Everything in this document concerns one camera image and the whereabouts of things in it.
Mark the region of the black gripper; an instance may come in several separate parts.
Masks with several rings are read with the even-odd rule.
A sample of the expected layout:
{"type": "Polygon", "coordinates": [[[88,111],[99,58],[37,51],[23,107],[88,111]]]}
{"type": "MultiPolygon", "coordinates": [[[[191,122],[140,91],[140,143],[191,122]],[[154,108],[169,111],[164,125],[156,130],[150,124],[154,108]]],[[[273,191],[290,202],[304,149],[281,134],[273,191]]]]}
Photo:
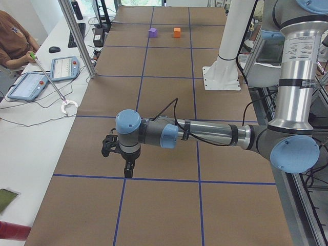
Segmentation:
{"type": "Polygon", "coordinates": [[[132,178],[134,164],[135,164],[136,159],[140,156],[140,150],[137,150],[133,153],[123,152],[121,154],[121,156],[126,161],[125,168],[124,168],[124,176],[127,178],[132,178]]]}

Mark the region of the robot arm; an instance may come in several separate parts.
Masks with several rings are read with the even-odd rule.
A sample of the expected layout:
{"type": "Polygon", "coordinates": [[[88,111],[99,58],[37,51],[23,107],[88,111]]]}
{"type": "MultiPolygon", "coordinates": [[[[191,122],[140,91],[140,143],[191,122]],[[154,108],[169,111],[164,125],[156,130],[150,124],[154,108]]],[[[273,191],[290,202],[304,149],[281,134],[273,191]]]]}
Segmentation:
{"type": "Polygon", "coordinates": [[[248,79],[251,88],[277,87],[274,117],[266,126],[221,125],[162,113],[149,119],[126,109],[116,116],[117,133],[103,141],[102,154],[120,154],[126,162],[124,175],[131,178],[141,145],[172,149],[178,140],[194,139],[256,152],[286,173],[307,171],[320,154],[309,113],[326,30],[327,1],[265,1],[262,37],[284,41],[280,73],[260,71],[248,79]]]}

